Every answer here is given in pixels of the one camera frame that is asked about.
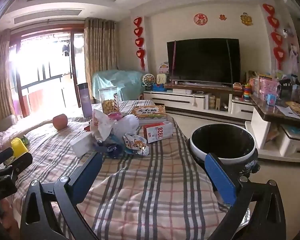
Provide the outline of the person's left hand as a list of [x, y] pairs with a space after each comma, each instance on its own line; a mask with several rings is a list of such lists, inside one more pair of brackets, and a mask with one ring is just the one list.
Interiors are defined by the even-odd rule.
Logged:
[[5, 198], [0, 201], [3, 214], [0, 218], [0, 222], [11, 239], [20, 239], [19, 225], [13, 215], [13, 209], [10, 206], [9, 201]]

